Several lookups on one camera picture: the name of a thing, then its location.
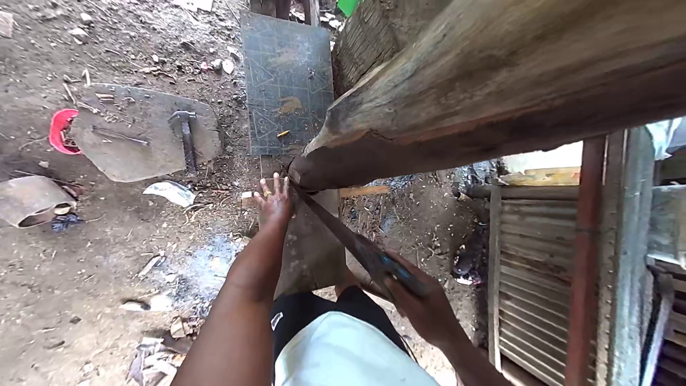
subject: dirt ground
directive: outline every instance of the dirt ground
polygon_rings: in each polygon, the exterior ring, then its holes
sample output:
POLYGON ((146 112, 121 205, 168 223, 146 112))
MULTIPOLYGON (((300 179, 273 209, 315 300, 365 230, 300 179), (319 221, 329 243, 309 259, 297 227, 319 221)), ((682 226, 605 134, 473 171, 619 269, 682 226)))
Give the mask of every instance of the dirt ground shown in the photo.
MULTIPOLYGON (((15 229, 0 222, 3 385, 124 385, 141 337, 168 330, 179 315, 199 320, 208 312, 241 237, 256 230, 256 212, 240 208, 239 197, 254 189, 260 169, 259 158, 249 155, 242 63, 237 60, 231 75, 199 66, 228 58, 229 48, 240 50, 235 15, 247 7, 246 1, 215 0, 212 12, 191 13, 171 1, 0 0, 0 10, 13 13, 15 22, 13 37, 0 37, 0 181, 24 175, 18 170, 78 184, 83 194, 76 212, 86 220, 61 233, 49 225, 15 229), (92 25, 81 25, 81 12, 93 17, 92 25), (87 44, 68 32, 79 26, 91 36, 87 44), (166 60, 155 64, 153 54, 166 60), (152 65, 176 79, 138 71, 152 65), (93 82, 210 104, 224 152, 203 165, 197 179, 175 174, 115 183, 86 157, 55 151, 45 139, 50 117, 73 107, 64 75, 80 79, 84 69, 93 82), (192 183, 199 205, 185 211, 141 194, 165 179, 192 183), (137 277, 159 255, 161 263, 137 277), (127 299, 157 294, 170 298, 174 309, 119 308, 127 299)), ((83 80, 71 86, 78 95, 83 80)), ((398 249, 445 283, 463 327, 483 344, 484 284, 459 284, 451 275, 455 255, 487 218, 484 203, 454 194, 474 174, 461 168, 381 181, 392 193, 347 198, 341 214, 354 230, 398 249)), ((485 276, 480 258, 473 265, 485 276)), ((437 350, 389 313, 420 364, 449 380, 451 370, 437 350)))

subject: hammer handle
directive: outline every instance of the hammer handle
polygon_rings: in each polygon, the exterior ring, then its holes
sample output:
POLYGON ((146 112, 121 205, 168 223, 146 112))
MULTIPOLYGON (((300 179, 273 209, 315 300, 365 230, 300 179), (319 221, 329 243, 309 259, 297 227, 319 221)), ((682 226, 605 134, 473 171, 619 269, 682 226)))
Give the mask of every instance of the hammer handle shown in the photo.
POLYGON ((186 159, 186 174, 191 177, 197 176, 196 147, 193 146, 193 135, 187 121, 181 121, 181 139, 183 140, 183 154, 186 159))

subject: green object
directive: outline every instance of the green object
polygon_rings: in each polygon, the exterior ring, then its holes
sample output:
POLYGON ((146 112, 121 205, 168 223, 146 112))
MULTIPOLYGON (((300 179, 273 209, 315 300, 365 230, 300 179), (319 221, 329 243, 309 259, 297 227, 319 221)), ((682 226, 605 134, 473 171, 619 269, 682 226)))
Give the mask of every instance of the green object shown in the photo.
POLYGON ((338 0, 338 7, 345 14, 345 17, 350 17, 357 7, 359 0, 338 0))

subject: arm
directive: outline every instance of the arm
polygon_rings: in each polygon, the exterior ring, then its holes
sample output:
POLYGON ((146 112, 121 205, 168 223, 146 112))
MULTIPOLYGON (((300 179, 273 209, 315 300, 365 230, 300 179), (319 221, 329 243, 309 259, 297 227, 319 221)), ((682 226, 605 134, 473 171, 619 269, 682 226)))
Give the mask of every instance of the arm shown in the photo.
POLYGON ((260 230, 236 257, 212 311, 172 386, 270 385, 273 337, 269 312, 281 273, 283 240, 291 217, 288 177, 274 193, 255 192, 260 230))
POLYGON ((429 294, 420 298, 408 292, 400 282, 387 277, 384 282, 393 294, 398 312, 410 320, 422 338, 443 351, 462 383, 465 386, 511 386, 469 341, 440 283, 399 254, 386 253, 429 289, 429 294))

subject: hammer head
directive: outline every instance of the hammer head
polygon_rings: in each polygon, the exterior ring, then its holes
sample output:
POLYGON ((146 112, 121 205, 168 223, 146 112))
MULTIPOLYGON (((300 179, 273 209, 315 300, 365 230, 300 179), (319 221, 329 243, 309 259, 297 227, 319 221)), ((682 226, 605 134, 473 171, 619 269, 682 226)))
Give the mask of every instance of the hammer head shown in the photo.
POLYGON ((167 122, 171 123, 173 120, 182 120, 188 122, 191 118, 195 118, 196 114, 191 111, 179 110, 169 117, 167 122))

